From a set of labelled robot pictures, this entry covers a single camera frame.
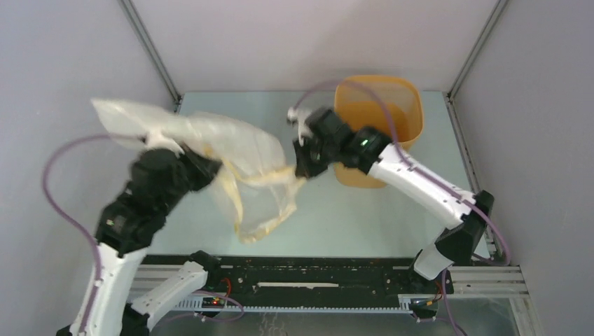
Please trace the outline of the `translucent cream trash bag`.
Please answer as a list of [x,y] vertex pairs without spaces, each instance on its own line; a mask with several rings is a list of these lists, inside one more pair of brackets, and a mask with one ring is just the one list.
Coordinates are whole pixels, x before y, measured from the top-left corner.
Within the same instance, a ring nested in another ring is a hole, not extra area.
[[126,99],[90,102],[104,129],[122,146],[146,150],[146,134],[161,131],[182,148],[222,161],[209,189],[241,243],[263,239],[297,210],[296,196],[306,180],[295,176],[279,139],[267,131],[204,111],[184,116]]

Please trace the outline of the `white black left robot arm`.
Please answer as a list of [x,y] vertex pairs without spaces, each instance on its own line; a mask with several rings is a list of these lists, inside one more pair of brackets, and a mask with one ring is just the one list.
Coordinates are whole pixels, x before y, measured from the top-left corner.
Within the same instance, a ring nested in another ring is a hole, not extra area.
[[206,188],[222,164],[191,150],[144,151],[131,165],[130,180],[104,207],[95,233],[101,265],[94,271],[75,321],[58,335],[148,335],[174,306],[192,292],[214,291],[221,263],[192,253],[176,274],[133,301],[128,297],[137,269],[155,234],[188,193]]

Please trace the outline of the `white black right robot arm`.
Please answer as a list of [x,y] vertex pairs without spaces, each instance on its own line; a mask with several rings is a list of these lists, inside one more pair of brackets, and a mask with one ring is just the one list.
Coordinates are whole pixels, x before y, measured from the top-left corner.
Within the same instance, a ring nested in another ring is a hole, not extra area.
[[312,179],[340,163],[395,187],[441,219],[442,232],[418,253],[407,274],[412,290],[424,293],[443,270],[470,263],[489,223],[490,193],[474,194],[447,182],[385,133],[374,127],[354,131],[330,108],[290,108],[287,120],[297,126],[297,177]]

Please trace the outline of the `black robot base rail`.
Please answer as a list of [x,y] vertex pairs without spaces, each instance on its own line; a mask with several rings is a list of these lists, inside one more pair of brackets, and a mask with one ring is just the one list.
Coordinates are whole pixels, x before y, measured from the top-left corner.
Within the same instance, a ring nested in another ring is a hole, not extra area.
[[219,256],[204,290],[226,301],[222,309],[203,309],[197,290],[180,309],[222,312],[305,312],[412,314],[426,317],[451,300],[475,299],[469,284],[456,286],[462,268],[445,280],[424,280],[412,271],[410,258],[308,258]]

